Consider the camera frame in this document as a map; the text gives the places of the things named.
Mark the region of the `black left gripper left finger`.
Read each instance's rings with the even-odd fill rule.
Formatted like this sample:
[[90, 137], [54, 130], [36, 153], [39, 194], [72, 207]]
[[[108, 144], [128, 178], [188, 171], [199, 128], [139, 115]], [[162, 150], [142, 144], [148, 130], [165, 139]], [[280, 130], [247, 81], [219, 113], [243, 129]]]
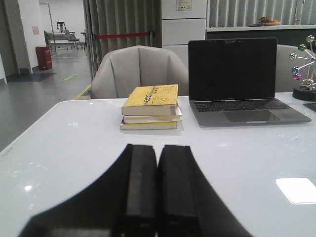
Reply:
[[156, 154], [128, 144], [87, 188], [32, 217], [22, 237], [154, 237]]

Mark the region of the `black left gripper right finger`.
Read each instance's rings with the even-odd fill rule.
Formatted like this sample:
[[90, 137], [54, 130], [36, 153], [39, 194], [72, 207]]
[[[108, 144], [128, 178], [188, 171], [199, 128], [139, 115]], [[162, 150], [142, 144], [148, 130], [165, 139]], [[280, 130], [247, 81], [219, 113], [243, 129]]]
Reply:
[[189, 146], [166, 145], [161, 152], [158, 236], [251, 236], [210, 185]]

